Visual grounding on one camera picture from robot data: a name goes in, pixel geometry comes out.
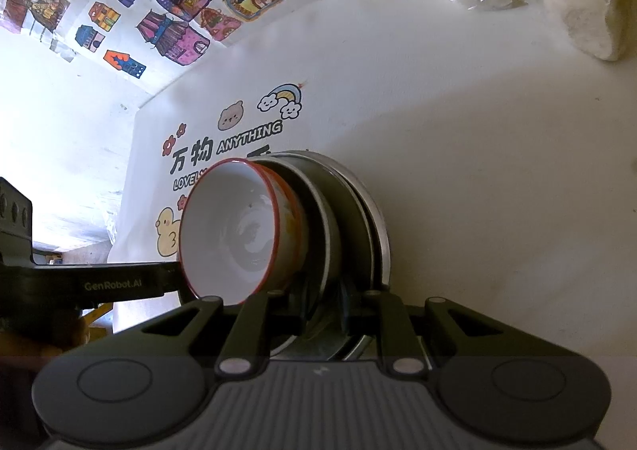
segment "flower sticker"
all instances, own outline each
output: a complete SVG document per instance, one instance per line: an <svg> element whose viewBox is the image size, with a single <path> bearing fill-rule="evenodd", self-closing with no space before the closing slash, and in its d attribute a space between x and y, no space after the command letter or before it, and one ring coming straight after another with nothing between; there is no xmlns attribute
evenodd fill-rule
<svg viewBox="0 0 637 450"><path fill-rule="evenodd" d="M177 211L181 211L186 207L186 196L182 195L177 201Z"/></svg>
<svg viewBox="0 0 637 450"><path fill-rule="evenodd" d="M278 99L276 98L276 94L272 93L271 95L264 96L261 98L259 105L257 105L257 109L261 112L267 112L273 107L276 107L278 103Z"/></svg>
<svg viewBox="0 0 637 450"><path fill-rule="evenodd" d="M171 134L170 137L166 141L164 141L164 151L162 152L162 157L170 155L170 152L173 151L175 143L177 143L177 140Z"/></svg>

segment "gray grip surface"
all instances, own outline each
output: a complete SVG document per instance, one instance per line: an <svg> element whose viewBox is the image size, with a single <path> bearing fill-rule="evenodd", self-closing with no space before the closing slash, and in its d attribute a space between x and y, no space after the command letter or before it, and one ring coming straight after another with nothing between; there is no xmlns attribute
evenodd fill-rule
<svg viewBox="0 0 637 450"><path fill-rule="evenodd" d="M78 450L53 441L47 450ZM181 432L144 450L507 450L440 411L420 383L374 362L271 361L255 379L228 382ZM600 450L582 440L561 450Z"/></svg>

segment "screw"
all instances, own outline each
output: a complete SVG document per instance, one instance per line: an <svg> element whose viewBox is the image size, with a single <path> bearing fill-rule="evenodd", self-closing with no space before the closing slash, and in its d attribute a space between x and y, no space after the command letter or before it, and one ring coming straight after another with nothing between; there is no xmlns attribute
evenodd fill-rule
<svg viewBox="0 0 637 450"><path fill-rule="evenodd" d="M252 365L244 358L226 358L219 364L219 369L227 375L242 375L250 370Z"/></svg>
<svg viewBox="0 0 637 450"><path fill-rule="evenodd" d="M394 360L394 371L401 375L415 375L425 369L425 364L417 358L399 358Z"/></svg>

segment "circular pad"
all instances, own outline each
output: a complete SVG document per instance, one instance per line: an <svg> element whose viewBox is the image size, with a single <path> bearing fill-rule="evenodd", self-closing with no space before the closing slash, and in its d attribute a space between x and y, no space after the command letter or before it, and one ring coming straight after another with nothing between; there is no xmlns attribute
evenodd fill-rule
<svg viewBox="0 0 637 450"><path fill-rule="evenodd" d="M463 425L515 444L558 444L597 430L610 386L584 357L456 356L438 393Z"/></svg>
<svg viewBox="0 0 637 450"><path fill-rule="evenodd" d="M187 355L74 353L56 358L37 375L33 405L53 432L83 446L134 446L170 433L206 393L203 371Z"/></svg>
<svg viewBox="0 0 637 450"><path fill-rule="evenodd" d="M537 360L510 360L493 370L493 383L514 400L546 401L556 397L566 385L559 368Z"/></svg>
<svg viewBox="0 0 637 450"><path fill-rule="evenodd" d="M133 400L151 386L149 368L135 360L113 358L87 367L81 372L78 387L95 401Z"/></svg>

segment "red rim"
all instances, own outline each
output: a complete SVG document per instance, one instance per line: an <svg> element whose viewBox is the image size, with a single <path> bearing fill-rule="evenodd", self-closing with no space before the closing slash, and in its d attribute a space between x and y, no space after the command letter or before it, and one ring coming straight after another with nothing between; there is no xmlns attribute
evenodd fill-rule
<svg viewBox="0 0 637 450"><path fill-rule="evenodd" d="M190 197L192 197L192 194L194 193L196 187L199 185L199 183L201 182L201 180L203 179L203 177L206 176L206 174L213 170L214 168L217 168L218 166L221 166L223 164L227 164L227 163L242 163L244 165L249 166L250 168L252 168L252 170L254 170L257 175L261 178L261 181L263 181L263 183L266 185L266 189L268 190L268 194L270 196L270 199L272 199L272 205L273 205L273 210L274 210L274 216L275 216L275 241L274 244L272 246L272 254L270 254L270 261L268 262L268 267L263 275L263 278L261 278L261 281L259 282L259 284L257 285L257 288L255 288L252 292L250 292L250 294L254 294L255 292L258 292L259 290L261 290L263 288L263 285L265 285L268 276L270 275L270 272L272 271L272 267L274 267L275 264L275 259L276 259L276 253L278 253L278 245L279 245L279 238L281 235L281 231L280 231L280 225L279 225L279 205L278 205L278 201L276 200L276 193L274 188L272 187L272 183L270 183L270 180L268 179L265 171L263 171L262 167L251 162L248 161L247 159L243 159L243 158L228 158L228 159L223 159L221 161L216 162L214 165L212 165L211 167L207 168L200 176L199 179L197 180L197 182L194 184L194 186L192 186L192 189L190 190L190 193L188 194L188 197L186 199L186 204L184 204L184 212L182 213L182 218L181 218L181 225L179 227L179 247L177 249L177 261L179 261L179 264L182 268L182 272L184 273L184 278L186 279L186 284L188 285L188 288L190 289L190 291L195 295L195 297L201 297L199 296L199 294L197 294L197 292L195 292L195 290L192 287L192 284L190 283L190 280L188 279L188 275L186 274L186 269L184 268L184 261L181 259L181 251L179 249L181 249L182 246L182 233L183 233L183 227L184 227L184 218L186 216L186 212L188 211L188 204L190 202Z"/></svg>
<svg viewBox="0 0 637 450"><path fill-rule="evenodd" d="M281 190L283 190L283 194L285 195L286 199L288 199L288 202L292 205L292 216L294 216L294 242L295 242L295 246L294 246L294 258L292 259L292 261L294 262L292 264L292 267L296 267L299 264L299 260L301 258L301 204L299 203L298 200L296 200L296 196L294 194L294 191L292 190L292 188L290 187L290 185L285 181L285 179L283 177L281 177L281 175L279 175L278 173L276 173L274 170L271 170L268 167L265 167L263 165L260 165L261 168L264 169L264 171L271 176L275 181L276 184L279 185L279 187L281 188Z"/></svg>

